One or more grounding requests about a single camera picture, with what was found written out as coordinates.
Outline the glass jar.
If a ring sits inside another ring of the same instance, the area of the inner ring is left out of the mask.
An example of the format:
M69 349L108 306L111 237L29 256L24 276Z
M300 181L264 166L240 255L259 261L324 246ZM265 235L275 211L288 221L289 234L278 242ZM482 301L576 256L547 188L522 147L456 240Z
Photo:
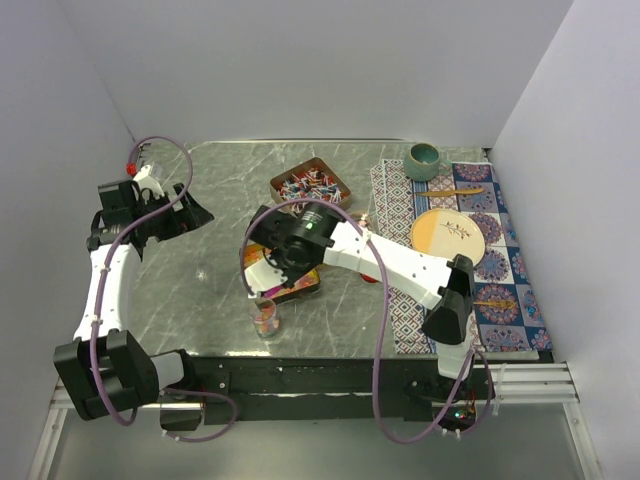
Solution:
M267 298L256 298L251 307L251 318L256 333L261 338L275 335L279 330L276 304Z

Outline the lollipop tin box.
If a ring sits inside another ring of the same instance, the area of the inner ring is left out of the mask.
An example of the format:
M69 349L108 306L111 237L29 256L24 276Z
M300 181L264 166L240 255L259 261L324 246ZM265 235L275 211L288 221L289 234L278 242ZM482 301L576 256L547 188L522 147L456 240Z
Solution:
M276 203L294 198L318 198L348 209L352 192L320 158L314 157L276 175L269 181Z

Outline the red jar lid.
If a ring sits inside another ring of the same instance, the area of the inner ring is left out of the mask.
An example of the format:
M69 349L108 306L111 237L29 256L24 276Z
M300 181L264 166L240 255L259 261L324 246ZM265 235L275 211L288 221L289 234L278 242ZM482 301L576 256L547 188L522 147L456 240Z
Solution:
M366 274L360 274L361 278L368 283L378 283L378 280Z

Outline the purple plastic scoop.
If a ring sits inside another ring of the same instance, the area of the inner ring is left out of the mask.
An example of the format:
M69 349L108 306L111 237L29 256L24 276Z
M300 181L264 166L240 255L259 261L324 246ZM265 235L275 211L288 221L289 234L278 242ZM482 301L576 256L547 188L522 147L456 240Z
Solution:
M287 288L286 286L276 286L269 290L267 290L263 296L265 298L277 298L282 295L287 295L292 291L291 288Z

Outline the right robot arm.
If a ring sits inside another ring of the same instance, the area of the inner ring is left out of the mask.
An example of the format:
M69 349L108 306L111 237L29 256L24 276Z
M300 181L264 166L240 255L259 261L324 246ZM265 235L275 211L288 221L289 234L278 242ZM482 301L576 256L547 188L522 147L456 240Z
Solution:
M250 295L292 287L321 264L371 277L420 304L422 334L436 344L438 387L460 398L473 385L468 321L474 300L472 261L420 253L361 227L344 210L323 200L307 202L297 215L281 206L261 206L246 241L267 249L266 257L243 272Z

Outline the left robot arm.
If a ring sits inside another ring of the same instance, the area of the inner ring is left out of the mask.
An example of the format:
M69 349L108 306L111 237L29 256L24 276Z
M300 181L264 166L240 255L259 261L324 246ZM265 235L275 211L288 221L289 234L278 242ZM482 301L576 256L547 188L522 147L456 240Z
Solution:
M174 400L198 392L199 377L183 349L150 355L127 329L133 283L149 240L165 241L213 221L182 183L173 187L180 205L144 181L99 186L101 208L86 246L91 280L85 310L71 342L55 348L53 363L81 419L135 412L164 389Z

